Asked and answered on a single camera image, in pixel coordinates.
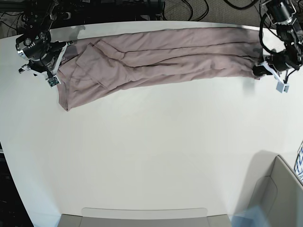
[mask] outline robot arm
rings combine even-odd
[[[263,56],[263,59],[253,67],[253,72],[256,76],[274,75],[278,80],[277,90],[281,93],[287,92],[289,88],[287,82],[290,75],[287,74],[288,70],[299,70],[303,64],[303,31],[291,2],[287,0],[267,0],[262,3],[262,7],[266,13],[261,18],[259,38],[263,49],[270,55]],[[263,26],[267,17],[272,24],[276,25],[277,37],[284,42],[285,49],[281,52],[270,50],[263,43]],[[284,80],[280,78],[283,71],[287,72]]]
[[[34,75],[42,74],[53,87],[60,83],[56,74],[66,47],[72,43],[51,43],[49,30],[57,19],[57,12],[62,9],[60,0],[32,0],[31,2],[31,12],[37,12],[37,14],[32,14],[30,17],[27,32],[16,39],[18,54],[29,60],[29,63],[22,66],[19,72],[29,70]],[[280,75],[283,71],[299,70],[302,66],[303,31],[295,15],[295,8],[289,0],[265,0],[262,7],[266,13],[261,19],[259,38],[263,49],[270,55],[263,56],[261,61],[253,67],[253,72],[256,76],[274,75],[278,80],[277,90],[281,93],[287,92],[288,77],[291,73],[286,75],[284,80]],[[263,27],[267,17],[272,24],[276,25],[277,37],[284,42],[285,49],[281,52],[270,50],[263,43]]]
[[[35,76],[43,75],[51,87],[60,83],[56,74],[66,47],[71,44],[70,42],[51,42],[49,30],[57,19],[56,7],[58,6],[58,0],[49,1],[45,12],[38,1],[35,1],[32,7],[36,8],[37,14],[32,15],[26,33],[16,39],[17,53],[28,60],[28,64],[19,69],[19,73],[28,70]]]

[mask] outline fabric fold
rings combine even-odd
[[[121,89],[213,77],[252,77],[258,31],[191,28],[98,37],[68,47],[59,68],[65,110]]]

